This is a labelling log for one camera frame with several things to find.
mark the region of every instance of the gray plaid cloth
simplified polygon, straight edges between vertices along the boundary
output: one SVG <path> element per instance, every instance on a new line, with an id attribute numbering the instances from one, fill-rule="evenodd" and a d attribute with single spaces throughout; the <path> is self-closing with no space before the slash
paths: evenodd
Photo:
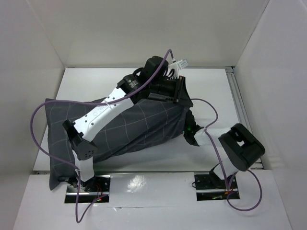
<path id="1" fill-rule="evenodd" d="M 93 106 L 75 103 L 50 103 L 45 106 L 48 124 L 48 148 L 51 155 L 74 163 L 74 156 L 62 123 L 74 121 Z M 178 104 L 141 100 L 108 123 L 94 138 L 98 147 L 93 162 L 104 161 L 110 157 L 167 142 L 182 134 L 186 112 Z M 49 187 L 54 189 L 59 182 L 75 176 L 74 169 L 60 161 L 50 158 Z"/>

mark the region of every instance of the white connector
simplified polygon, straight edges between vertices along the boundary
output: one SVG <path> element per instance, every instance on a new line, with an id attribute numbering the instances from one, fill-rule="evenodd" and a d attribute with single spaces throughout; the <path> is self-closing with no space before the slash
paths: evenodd
<path id="1" fill-rule="evenodd" d="M 186 59 L 175 61 L 174 63 L 169 65 L 170 70 L 174 70 L 174 76 L 175 78 L 179 77 L 179 71 L 184 69 L 189 65 L 188 61 Z"/>

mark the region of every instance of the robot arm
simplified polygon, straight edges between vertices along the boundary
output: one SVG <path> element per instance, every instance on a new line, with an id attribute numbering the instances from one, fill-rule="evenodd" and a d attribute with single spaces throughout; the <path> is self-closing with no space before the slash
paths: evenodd
<path id="1" fill-rule="evenodd" d="M 125 76 L 112 93 L 104 99 L 101 106 L 95 107 L 73 122 L 66 120 L 63 123 L 75 156 L 75 164 L 81 171 L 81 180 L 84 183 L 94 177 L 93 155 L 97 153 L 98 148 L 93 140 L 97 133 L 116 116 L 133 107 L 142 99 L 193 107 L 186 89 L 185 77 L 178 75 L 178 71 L 187 66 L 187 61 L 175 61 L 169 66 L 173 72 L 173 77 L 166 76 L 168 62 L 165 61 L 161 64 L 162 61 L 163 58 L 157 56 L 148 59 L 144 68 L 139 68 L 133 74 Z M 162 67 L 145 88 L 130 98 L 112 103 L 139 89 L 153 75 L 160 64 Z"/>
<path id="2" fill-rule="evenodd" d="M 204 127 L 196 124 L 189 111 L 184 127 L 186 141 L 194 146 L 212 145 L 206 132 L 217 147 L 224 148 L 228 156 L 222 161 L 227 178 L 238 171 L 246 171 L 265 153 L 264 146 L 242 124 L 235 124 L 231 128 L 209 128 L 205 131 Z M 213 167 L 209 174 L 212 183 L 224 183 L 220 164 Z"/>

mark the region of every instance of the plaid fabric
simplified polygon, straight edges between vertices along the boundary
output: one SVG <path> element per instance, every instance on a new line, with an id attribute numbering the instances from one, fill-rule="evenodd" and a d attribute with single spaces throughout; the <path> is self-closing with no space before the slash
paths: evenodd
<path id="1" fill-rule="evenodd" d="M 74 121 L 92 106 L 75 103 L 50 103 L 45 106 L 48 124 L 49 153 L 74 163 L 74 156 L 62 123 Z M 98 152 L 93 162 L 167 142 L 182 134 L 188 108 L 178 104 L 141 100 L 107 124 L 94 138 Z M 50 158 L 49 187 L 54 189 L 60 181 L 75 175 L 74 169 Z"/>

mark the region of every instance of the cable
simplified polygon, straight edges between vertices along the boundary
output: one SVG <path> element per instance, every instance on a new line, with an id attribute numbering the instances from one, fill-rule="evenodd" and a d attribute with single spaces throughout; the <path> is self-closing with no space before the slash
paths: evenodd
<path id="1" fill-rule="evenodd" d="M 205 127 L 205 130 L 204 130 L 204 131 L 205 131 L 205 133 L 207 134 L 207 136 L 209 137 L 209 139 L 210 139 L 210 141 L 211 141 L 211 143 L 212 143 L 212 145 L 213 145 L 213 148 L 214 148 L 214 151 L 215 151 L 215 153 L 216 153 L 217 159 L 219 160 L 219 163 L 220 163 L 220 165 L 221 165 L 221 169 L 222 169 L 223 176 L 224 176 L 224 180 L 225 180 L 225 185 L 226 185 L 226 188 L 227 188 L 227 190 L 228 190 L 228 189 L 231 188 L 231 184 L 232 184 L 232 181 L 233 181 L 234 177 L 236 176 L 236 173 L 232 175 L 232 177 L 230 178 L 230 180 L 229 180 L 229 182 L 228 182 L 227 176 L 226 176 L 226 171 L 225 171 L 225 168 L 224 168 L 224 166 L 223 166 L 222 159 L 221 159 L 221 156 L 220 156 L 220 154 L 219 154 L 219 151 L 217 150 L 217 146 L 216 146 L 214 140 L 212 139 L 211 135 L 210 135 L 210 134 L 208 133 L 208 131 L 207 131 L 207 129 L 217 121 L 219 115 L 218 115 L 216 109 L 214 108 L 214 106 L 213 106 L 211 103 L 209 103 L 208 101 L 206 101 L 206 100 L 204 100 L 204 99 L 200 99 L 200 98 L 192 98 L 191 100 L 192 100 L 192 101 L 195 100 L 195 101 L 202 101 L 202 102 L 205 102 L 205 103 L 207 103 L 207 104 L 214 110 L 214 112 L 215 112 L 215 120 L 212 121 L 210 124 L 208 124 L 208 125 Z M 226 198 L 228 204 L 229 204 L 232 208 L 234 208 L 235 210 L 238 210 L 238 211 L 242 211 L 242 212 L 251 211 L 251 210 L 254 210 L 256 207 L 258 207 L 258 205 L 259 205 L 260 202 L 262 201 L 262 195 L 263 195 L 262 187 L 261 187 L 261 184 L 260 184 L 260 181 L 259 181 L 258 177 L 257 177 L 257 176 L 255 175 L 255 173 L 253 173 L 251 170 L 247 170 L 247 171 L 249 171 L 249 172 L 255 177 L 255 179 L 256 179 L 256 181 L 257 181 L 257 183 L 258 183 L 259 189 L 260 189 L 260 197 L 259 197 L 259 200 L 258 200 L 257 204 L 255 204 L 255 205 L 254 205 L 253 207 L 251 207 L 251 208 L 241 209 L 241 208 L 237 208 L 237 207 L 233 206 L 233 205 L 230 203 L 230 201 L 229 201 L 229 197 L 230 197 L 231 194 L 233 194 L 233 192 L 229 193 L 229 194 L 227 195 L 227 198 Z"/>
<path id="2" fill-rule="evenodd" d="M 95 196 L 95 198 L 98 198 L 98 195 L 99 195 L 99 187 L 97 184 L 95 184 L 95 186 L 97 187 L 97 195 Z"/>
<path id="3" fill-rule="evenodd" d="M 224 195 L 227 195 L 227 194 L 231 193 L 234 190 L 234 187 L 231 186 L 231 190 L 230 191 L 228 191 L 228 190 L 226 191 L 226 190 L 227 190 L 227 188 L 225 189 Z"/>
<path id="4" fill-rule="evenodd" d="M 101 188 L 101 184 L 99 183 L 99 188 L 100 188 L 100 195 L 102 195 L 102 188 Z"/>
<path id="5" fill-rule="evenodd" d="M 133 91 L 133 92 L 127 94 L 126 96 L 124 96 L 124 97 L 122 97 L 122 98 L 119 98 L 119 99 L 117 99 L 117 100 L 111 101 L 111 102 L 109 102 L 108 104 L 114 104 L 114 103 L 117 103 L 117 102 L 121 102 L 121 101 L 123 101 L 123 100 L 125 100 L 125 99 L 128 99 L 128 98 L 132 97 L 133 95 L 137 94 L 139 91 L 141 91 L 142 89 L 144 89 L 144 88 L 152 81 L 152 79 L 154 79 L 154 77 L 156 76 L 156 74 L 160 71 L 160 69 L 162 68 L 162 66 L 163 66 L 164 62 L 166 61 L 166 59 L 167 59 L 167 57 L 168 57 L 169 54 L 171 55 L 172 59 L 174 59 L 173 52 L 172 52 L 171 49 L 169 49 L 169 50 L 166 52 L 166 54 L 165 54 L 165 56 L 164 56 L 162 62 L 160 63 L 160 65 L 158 66 L 158 68 L 156 69 L 156 71 L 155 71 L 155 72 L 152 74 L 152 76 L 147 80 L 147 82 L 145 82 L 140 88 L 138 88 L 136 91 Z M 31 115 L 31 119 L 30 119 L 30 133 L 31 133 L 31 137 L 32 137 L 34 143 L 36 144 L 36 146 L 37 146 L 44 154 L 46 154 L 47 156 L 52 157 L 53 159 L 56 159 L 56 160 L 58 160 L 58 161 L 60 161 L 60 162 L 66 163 L 66 164 L 70 165 L 71 167 L 73 167 L 74 169 L 77 170 L 77 173 L 78 173 L 78 187 L 77 187 L 77 196 L 76 196 L 75 216 L 76 216 L 76 222 L 77 222 L 77 223 L 80 223 L 80 222 L 82 221 L 82 219 L 83 219 L 83 217 L 84 217 L 86 211 L 89 209 L 89 207 L 90 207 L 93 203 L 95 203 L 98 199 L 100 199 L 100 198 L 102 198 L 102 197 L 104 197 L 104 196 L 106 196 L 106 195 L 103 195 L 103 196 L 100 196 L 100 197 L 97 198 L 97 199 L 94 199 L 94 200 L 87 206 L 87 208 L 86 208 L 85 211 L 83 212 L 83 214 L 82 214 L 80 220 L 78 219 L 78 202 L 79 202 L 79 192 L 80 192 L 80 187 L 81 187 L 81 173 L 80 173 L 80 169 L 79 169 L 75 164 L 73 164 L 73 163 L 71 163 L 71 162 L 69 162 L 69 161 L 66 161 L 66 160 L 64 160 L 64 159 L 61 159 L 61 158 L 59 158 L 59 157 L 53 156 L 53 155 L 51 155 L 50 153 L 48 153 L 46 150 L 44 150 L 44 149 L 40 146 L 40 144 L 38 143 L 38 141 L 36 140 L 35 135 L 34 135 L 34 130 L 33 130 L 33 121 L 34 121 L 34 117 L 35 117 L 36 113 L 38 112 L 38 110 L 39 110 L 41 107 L 45 106 L 46 104 L 50 104 L 50 103 L 76 103 L 76 104 L 92 105 L 92 106 L 102 106 L 102 105 L 106 105 L 106 103 L 77 102 L 77 101 L 71 101 L 71 100 L 51 100 L 51 101 L 47 101 L 47 102 L 41 103 L 41 104 L 34 110 L 34 112 L 33 112 L 32 115 Z"/>

